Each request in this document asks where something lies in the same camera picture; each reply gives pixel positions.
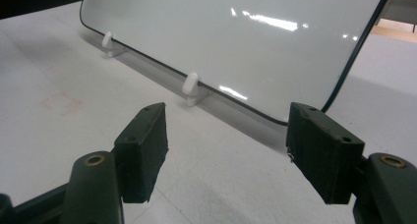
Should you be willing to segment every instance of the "whiteboard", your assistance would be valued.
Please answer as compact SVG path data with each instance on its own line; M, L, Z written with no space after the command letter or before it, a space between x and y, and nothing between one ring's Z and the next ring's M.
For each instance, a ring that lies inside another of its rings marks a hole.
M82 23L278 123L326 110L387 0L84 0Z

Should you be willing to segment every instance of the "white plastic foot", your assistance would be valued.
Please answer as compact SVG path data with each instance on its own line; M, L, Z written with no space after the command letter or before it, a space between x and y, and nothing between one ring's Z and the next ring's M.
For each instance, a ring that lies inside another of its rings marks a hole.
M187 94L187 106L194 106L209 96L209 90L198 86L199 76L196 73L189 74L184 82L182 91Z
M113 38L113 33L108 31L101 42L101 46L107 49L107 56L109 58L116 57L127 51L123 45L114 42L111 38Z

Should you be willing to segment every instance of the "white table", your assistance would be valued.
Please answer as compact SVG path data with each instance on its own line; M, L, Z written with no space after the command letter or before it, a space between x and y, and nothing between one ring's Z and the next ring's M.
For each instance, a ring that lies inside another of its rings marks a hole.
M14 205L68 182L143 107L167 104L169 152L151 202L126 223L352 223L286 155L286 128L211 96L189 108L182 77L130 51L108 59L80 3L0 21L0 192ZM416 44L370 36L329 115L417 164Z

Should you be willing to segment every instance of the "white support peg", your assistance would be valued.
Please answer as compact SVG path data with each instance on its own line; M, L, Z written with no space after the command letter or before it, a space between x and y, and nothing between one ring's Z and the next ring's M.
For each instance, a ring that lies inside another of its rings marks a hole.
M127 51L127 49L123 45L114 42L112 38L113 33L111 33L111 31L108 31L101 42L101 46L107 49L107 56L109 58L116 57L119 54Z
M199 76L196 73L191 73L188 75L183 84L182 91L188 95L187 106L195 106L197 103L209 96L209 90L198 86L198 83Z

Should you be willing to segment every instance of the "whiteboard surface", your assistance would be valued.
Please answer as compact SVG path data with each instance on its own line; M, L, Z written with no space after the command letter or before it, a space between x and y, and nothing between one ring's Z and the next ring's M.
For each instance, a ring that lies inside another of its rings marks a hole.
M84 0L81 19L286 122L292 101L325 106L379 2Z

